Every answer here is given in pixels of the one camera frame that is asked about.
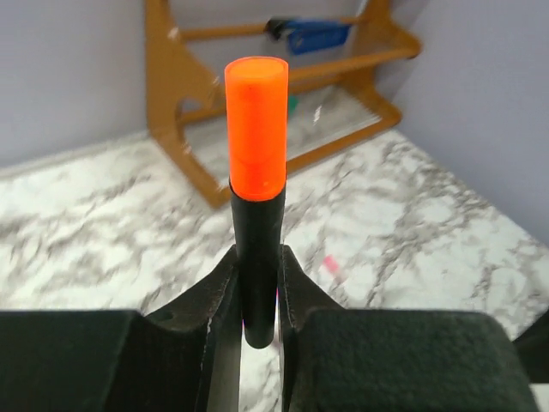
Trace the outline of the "orange pen cap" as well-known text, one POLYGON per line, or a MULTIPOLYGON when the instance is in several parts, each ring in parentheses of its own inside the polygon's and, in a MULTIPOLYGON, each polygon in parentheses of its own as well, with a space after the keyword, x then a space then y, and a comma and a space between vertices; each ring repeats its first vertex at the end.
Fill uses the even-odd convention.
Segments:
POLYGON ((288 63, 273 57, 225 68, 229 181, 244 200, 270 200, 286 184, 288 73, 288 63))

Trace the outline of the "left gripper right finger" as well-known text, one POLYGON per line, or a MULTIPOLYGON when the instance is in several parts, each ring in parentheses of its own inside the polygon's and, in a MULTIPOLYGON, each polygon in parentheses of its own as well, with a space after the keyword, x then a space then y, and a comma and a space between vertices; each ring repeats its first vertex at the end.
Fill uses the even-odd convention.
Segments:
POLYGON ((346 309, 288 246, 278 276, 285 411, 533 411, 516 350, 483 312, 346 309))

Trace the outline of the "pink pen cap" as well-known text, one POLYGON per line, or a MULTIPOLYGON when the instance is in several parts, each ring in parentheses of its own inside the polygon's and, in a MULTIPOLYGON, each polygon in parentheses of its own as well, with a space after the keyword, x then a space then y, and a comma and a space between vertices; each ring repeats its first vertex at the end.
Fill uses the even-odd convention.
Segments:
POLYGON ((345 276, 341 272, 340 265, 332 255, 328 255, 323 259, 323 266, 338 282, 344 281, 345 276))

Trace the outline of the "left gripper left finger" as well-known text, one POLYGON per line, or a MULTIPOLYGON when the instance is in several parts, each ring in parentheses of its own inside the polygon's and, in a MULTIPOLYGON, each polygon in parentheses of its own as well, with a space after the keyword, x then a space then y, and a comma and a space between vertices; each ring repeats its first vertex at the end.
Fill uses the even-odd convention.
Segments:
POLYGON ((4 411, 235 411, 236 252, 156 311, 4 311, 4 411))

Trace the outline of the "orange black highlighter pen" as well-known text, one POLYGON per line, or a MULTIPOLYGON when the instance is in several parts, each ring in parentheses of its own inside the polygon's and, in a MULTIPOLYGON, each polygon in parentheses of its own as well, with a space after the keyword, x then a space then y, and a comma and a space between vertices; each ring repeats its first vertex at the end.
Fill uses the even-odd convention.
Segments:
POLYGON ((274 338, 277 276, 286 185, 267 201, 247 201, 231 189, 232 219, 246 341, 265 348, 274 338))

